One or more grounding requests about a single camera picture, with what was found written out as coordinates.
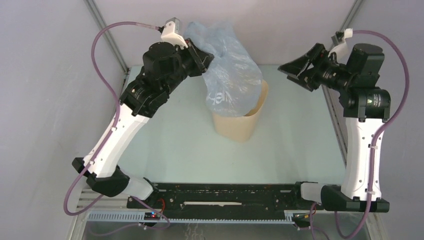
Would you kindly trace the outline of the translucent blue trash bag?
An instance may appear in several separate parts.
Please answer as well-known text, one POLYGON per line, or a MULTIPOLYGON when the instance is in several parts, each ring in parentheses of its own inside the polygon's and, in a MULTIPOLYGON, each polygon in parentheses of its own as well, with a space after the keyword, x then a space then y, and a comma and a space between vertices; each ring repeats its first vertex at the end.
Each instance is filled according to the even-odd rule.
POLYGON ((223 117, 242 117, 261 95, 263 74, 237 38, 229 22, 205 26, 190 22, 184 37, 214 56, 203 74, 206 106, 223 117))

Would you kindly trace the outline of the beige plastic trash bin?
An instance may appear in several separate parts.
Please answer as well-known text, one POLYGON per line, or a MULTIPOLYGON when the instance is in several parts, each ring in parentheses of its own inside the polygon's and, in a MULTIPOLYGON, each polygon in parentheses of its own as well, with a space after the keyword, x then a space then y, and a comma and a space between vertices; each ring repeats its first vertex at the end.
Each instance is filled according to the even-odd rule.
POLYGON ((246 115, 240 117, 224 117, 212 113, 212 120, 215 131, 232 141, 244 143, 248 141, 254 133, 262 108, 266 102, 269 92, 268 83, 263 80, 261 83, 261 94, 256 107, 246 115))

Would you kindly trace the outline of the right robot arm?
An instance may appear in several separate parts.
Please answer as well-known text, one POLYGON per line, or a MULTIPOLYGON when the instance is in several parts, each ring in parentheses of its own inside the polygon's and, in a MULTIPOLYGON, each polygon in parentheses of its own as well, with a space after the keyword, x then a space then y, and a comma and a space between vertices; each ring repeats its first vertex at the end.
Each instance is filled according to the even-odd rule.
POLYGON ((389 120, 391 106, 389 92, 376 85, 384 59, 381 47, 358 43, 342 64, 335 52, 317 43, 303 56, 278 67, 290 81, 308 91, 320 86, 337 91, 347 126, 343 183, 299 182, 299 190, 290 196, 295 208, 304 209, 315 202, 335 212, 389 211, 390 203, 382 198, 378 179, 382 138, 377 130, 389 120))

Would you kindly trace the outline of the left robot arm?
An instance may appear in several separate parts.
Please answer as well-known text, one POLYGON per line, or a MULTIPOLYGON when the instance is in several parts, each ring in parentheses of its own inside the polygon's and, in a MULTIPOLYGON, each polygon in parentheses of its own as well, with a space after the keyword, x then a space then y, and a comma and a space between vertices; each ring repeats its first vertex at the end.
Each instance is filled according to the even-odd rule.
POLYGON ((123 172, 118 162, 136 133, 170 98, 171 93, 188 77, 206 73, 214 55, 201 50, 190 39, 186 47, 156 42, 142 56, 143 66, 118 102, 119 116, 114 117, 91 153, 76 157, 74 169, 86 177, 90 188, 107 197, 126 194, 138 198, 145 208, 153 208, 158 194, 147 179, 137 179, 123 172))

